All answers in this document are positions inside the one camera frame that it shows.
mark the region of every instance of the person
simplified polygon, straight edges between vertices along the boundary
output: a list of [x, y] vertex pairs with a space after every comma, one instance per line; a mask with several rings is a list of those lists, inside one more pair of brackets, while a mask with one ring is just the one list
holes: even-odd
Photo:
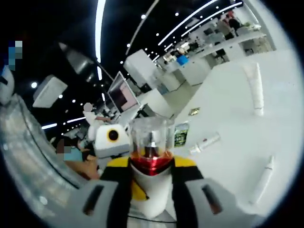
[[58, 155], [63, 154], [61, 158], [73, 171], [88, 180], [99, 179], [97, 161], [94, 159], [90, 161], [82, 160], [81, 151], [85, 152], [87, 151], [86, 149], [83, 148], [82, 150], [79, 150], [75, 147], [73, 141], [66, 136], [58, 137], [52, 144], [56, 148], [56, 153]]
[[228, 19], [229, 26], [234, 29], [236, 35], [238, 36], [237, 30], [241, 27], [241, 23], [239, 23], [235, 18], [230, 17], [228, 14], [226, 17]]
[[220, 16], [218, 16], [218, 30], [223, 33], [226, 40], [232, 39], [234, 37], [231, 33], [231, 28], [228, 26], [227, 23], [221, 20]]
[[90, 124], [90, 126], [102, 125], [106, 121], [111, 121], [108, 117], [97, 116], [94, 112], [92, 112], [93, 106], [90, 103], [86, 103], [84, 105], [83, 114], [85, 116], [85, 120]]

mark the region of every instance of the strip light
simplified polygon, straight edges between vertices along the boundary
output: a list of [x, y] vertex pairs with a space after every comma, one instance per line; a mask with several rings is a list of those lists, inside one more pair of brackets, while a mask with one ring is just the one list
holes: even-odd
[[[98, 0], [96, 19], [95, 19], [95, 54], [98, 62], [101, 62], [100, 43], [101, 43], [101, 24], [103, 22], [104, 9], [106, 0]], [[103, 78], [101, 69], [97, 67], [98, 79]]]
[[56, 127], [56, 126], [57, 126], [57, 123], [53, 123], [53, 124], [42, 126], [41, 129], [44, 130], [44, 129], [51, 128], [51, 127]]
[[169, 46], [167, 46], [166, 48], [165, 48], [165, 51], [167, 51], [170, 47], [172, 47], [172, 43], [169, 45]]
[[210, 15], [209, 17], [207, 17], [207, 18], [205, 18], [204, 20], [202, 20], [200, 23], [197, 23], [195, 26], [193, 26], [192, 28], [190, 28], [189, 30], [187, 30], [185, 33], [182, 34], [181, 37], [185, 36], [188, 32], [194, 30], [197, 26], [199, 26], [200, 24], [204, 23], [206, 20], [209, 20], [210, 18], [212, 18], [212, 17], [214, 17], [214, 16], [220, 14], [221, 12], [224, 12], [224, 11], [230, 9], [230, 8], [239, 6], [239, 5], [241, 5], [241, 4], [242, 4], [242, 2], [239, 2], [239, 3], [233, 4], [233, 5], [231, 5], [231, 6], [228, 6], [228, 7], [224, 8], [224, 9], [219, 10], [218, 12], [216, 12], [216, 13]]
[[155, 57], [155, 58], [152, 60], [152, 62], [154, 62], [155, 60], [157, 60], [159, 56], [160, 56], [160, 55], [158, 55], [157, 57]]
[[213, 4], [214, 2], [216, 2], [218, 0], [212, 0], [210, 2], [208, 2], [207, 4], [203, 5], [202, 7], [198, 8], [196, 11], [194, 11], [193, 13], [191, 13], [188, 17], [186, 17], [180, 24], [178, 24], [174, 29], [171, 30], [171, 32], [169, 32], [159, 43], [158, 46], [161, 45], [173, 32], [175, 32], [180, 26], [182, 26], [187, 20], [189, 20], [190, 18], [192, 18], [195, 14], [197, 14], [198, 12], [200, 12], [202, 9], [206, 8], [207, 6]]
[[83, 120], [83, 119], [85, 119], [85, 117], [77, 118], [77, 119], [74, 119], [74, 120], [69, 120], [69, 121], [67, 121], [67, 123], [71, 123], [71, 122], [78, 121], [78, 120]]

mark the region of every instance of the robot eye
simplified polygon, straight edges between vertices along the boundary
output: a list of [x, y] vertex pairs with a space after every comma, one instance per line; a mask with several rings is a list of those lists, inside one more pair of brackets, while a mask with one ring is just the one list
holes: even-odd
[[118, 134], [118, 132], [116, 130], [111, 129], [111, 130], [108, 131], [107, 136], [108, 136], [108, 140], [110, 142], [114, 143], [114, 142], [116, 142], [118, 140], [119, 134]]

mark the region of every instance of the black eye circle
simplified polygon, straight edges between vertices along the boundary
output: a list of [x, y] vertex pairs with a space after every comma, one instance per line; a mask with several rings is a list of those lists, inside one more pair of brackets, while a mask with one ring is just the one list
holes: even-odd
[[118, 139], [118, 132], [115, 130], [110, 130], [109, 132], [109, 139], [115, 141]]

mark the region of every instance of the office floor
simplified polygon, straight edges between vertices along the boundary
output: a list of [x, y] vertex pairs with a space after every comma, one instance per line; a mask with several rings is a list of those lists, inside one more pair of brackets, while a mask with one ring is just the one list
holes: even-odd
[[201, 84], [190, 86], [187, 82], [184, 82], [177, 90], [163, 95], [165, 100], [174, 110], [173, 118], [182, 111], [182, 109], [193, 97], [200, 85]]

